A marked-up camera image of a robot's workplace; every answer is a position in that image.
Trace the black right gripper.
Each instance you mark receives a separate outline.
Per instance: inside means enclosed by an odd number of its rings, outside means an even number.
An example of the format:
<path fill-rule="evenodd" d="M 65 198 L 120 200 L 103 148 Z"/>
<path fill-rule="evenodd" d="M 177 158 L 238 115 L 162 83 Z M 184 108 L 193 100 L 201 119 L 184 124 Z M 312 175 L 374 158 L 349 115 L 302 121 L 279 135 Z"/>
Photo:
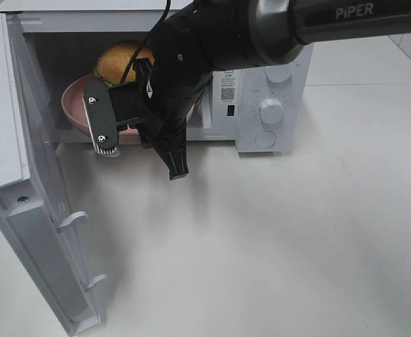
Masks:
<path fill-rule="evenodd" d="M 137 126 L 145 147 L 153 147 L 156 139 L 171 136 L 181 129 L 212 72 L 197 23 L 167 20 L 153 33 L 150 46 L 154 64 L 146 83 L 146 104 L 163 121 Z M 157 147 L 156 152 L 168 167 L 170 180 L 189 173 L 185 146 Z"/>

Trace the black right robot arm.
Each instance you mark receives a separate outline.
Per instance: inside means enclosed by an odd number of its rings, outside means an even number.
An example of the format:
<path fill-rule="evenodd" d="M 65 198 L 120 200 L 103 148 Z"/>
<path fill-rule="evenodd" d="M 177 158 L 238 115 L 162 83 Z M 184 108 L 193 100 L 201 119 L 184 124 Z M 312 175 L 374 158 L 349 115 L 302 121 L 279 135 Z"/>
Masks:
<path fill-rule="evenodd" d="M 149 34 L 144 99 L 161 123 L 138 131 L 170 179 L 184 177 L 187 114 L 214 71 L 288 64 L 319 41 L 405 33 L 411 1 L 194 1 Z"/>

